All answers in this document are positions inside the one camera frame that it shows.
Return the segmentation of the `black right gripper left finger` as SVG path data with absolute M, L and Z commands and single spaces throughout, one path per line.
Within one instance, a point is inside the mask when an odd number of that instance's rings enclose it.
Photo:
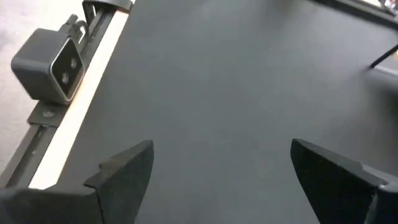
M 145 140 L 80 184 L 1 189 L 0 224 L 134 224 L 153 163 L 154 143 Z

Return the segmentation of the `wooden shelf with black legs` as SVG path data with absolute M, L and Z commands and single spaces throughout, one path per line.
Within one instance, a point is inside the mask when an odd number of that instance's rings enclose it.
M 390 57 L 392 54 L 394 54 L 396 51 L 398 51 L 398 44 L 393 46 L 391 49 L 383 53 L 380 57 L 378 57 L 375 61 L 373 61 L 369 68 L 373 69 L 377 65 L 379 65 L 381 62 L 383 62 L 386 58 Z

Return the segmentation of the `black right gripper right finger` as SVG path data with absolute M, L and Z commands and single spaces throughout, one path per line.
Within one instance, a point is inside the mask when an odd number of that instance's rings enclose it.
M 303 139 L 290 158 L 320 224 L 398 224 L 398 177 Z

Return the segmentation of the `black table mat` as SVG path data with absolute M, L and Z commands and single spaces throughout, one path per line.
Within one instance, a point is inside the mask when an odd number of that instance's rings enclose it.
M 318 224 L 294 138 L 398 176 L 398 31 L 310 0 L 136 0 L 59 181 L 154 142 L 137 224 Z

